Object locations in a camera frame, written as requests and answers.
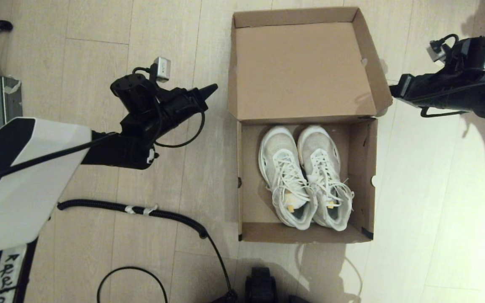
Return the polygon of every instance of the white sneaker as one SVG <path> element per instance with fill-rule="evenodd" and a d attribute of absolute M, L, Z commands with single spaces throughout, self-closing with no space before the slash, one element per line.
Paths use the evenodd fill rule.
<path fill-rule="evenodd" d="M 314 221 L 320 226 L 344 230 L 354 193 L 340 181 L 340 157 L 333 140 L 322 127 L 309 126 L 298 137 L 298 156 L 317 196 Z"/>
<path fill-rule="evenodd" d="M 287 128 L 273 127 L 265 134 L 258 163 L 267 188 L 273 194 L 272 201 L 279 219 L 287 226 L 308 229 L 317 201 L 302 175 L 297 146 Z"/>

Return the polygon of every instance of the cardboard box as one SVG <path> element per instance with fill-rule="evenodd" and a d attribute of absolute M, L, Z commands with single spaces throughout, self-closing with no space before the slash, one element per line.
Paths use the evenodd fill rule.
<path fill-rule="evenodd" d="M 377 120 L 392 104 L 381 63 L 358 8 L 235 12 L 229 111 L 237 125 L 239 239 L 275 243 L 355 243 L 373 238 Z M 273 125 L 295 140 L 320 124 L 338 146 L 341 179 L 355 192 L 345 231 L 305 231 L 277 218 L 258 169 L 258 147 Z"/>

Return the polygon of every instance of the open cardboard box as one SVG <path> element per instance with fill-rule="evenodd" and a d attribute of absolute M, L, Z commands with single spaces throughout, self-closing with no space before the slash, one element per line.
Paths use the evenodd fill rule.
<path fill-rule="evenodd" d="M 373 238 L 377 120 L 392 96 L 359 8 L 235 12 L 229 111 L 237 125 L 239 239 L 275 243 L 355 243 Z M 341 179 L 355 192 L 345 231 L 283 225 L 258 168 L 258 147 L 273 125 L 295 140 L 320 124 L 335 141 Z"/>

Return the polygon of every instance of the box lid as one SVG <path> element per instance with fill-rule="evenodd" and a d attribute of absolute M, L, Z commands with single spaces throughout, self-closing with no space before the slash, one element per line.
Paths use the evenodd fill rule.
<path fill-rule="evenodd" d="M 391 103 L 358 8 L 233 15 L 229 111 L 238 120 L 363 117 Z"/>

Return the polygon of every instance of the shoelace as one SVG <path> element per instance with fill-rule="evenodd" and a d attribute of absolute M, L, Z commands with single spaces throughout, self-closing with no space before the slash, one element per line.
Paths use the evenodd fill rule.
<path fill-rule="evenodd" d="M 297 191 L 294 189 L 296 184 L 300 185 L 302 189 L 310 188 L 306 185 L 306 180 L 302 177 L 302 175 L 298 172 L 300 170 L 299 167 L 296 167 L 295 161 L 291 155 L 285 154 L 281 157 L 275 159 L 275 180 L 277 180 L 277 186 L 273 191 L 273 196 L 278 189 L 281 189 L 281 199 L 280 201 L 284 201 L 284 194 L 286 190 L 289 190 L 295 197 L 303 200 L 303 201 L 310 201 L 310 196 L 303 191 Z"/>
<path fill-rule="evenodd" d="M 329 162 L 328 155 L 325 153 L 321 153 L 315 157 L 317 161 L 317 167 L 319 168 L 319 176 L 313 177 L 308 176 L 308 179 L 325 192 L 327 199 L 329 199 L 329 204 L 327 207 L 340 207 L 342 206 L 342 202 L 344 199 L 335 196 L 332 194 L 333 189 L 338 192 L 339 190 L 343 191 L 346 196 L 350 196 L 351 198 L 354 197 L 354 192 L 352 192 L 347 185 L 344 183 L 335 180 L 333 178 L 333 174 L 335 175 L 335 171 Z"/>

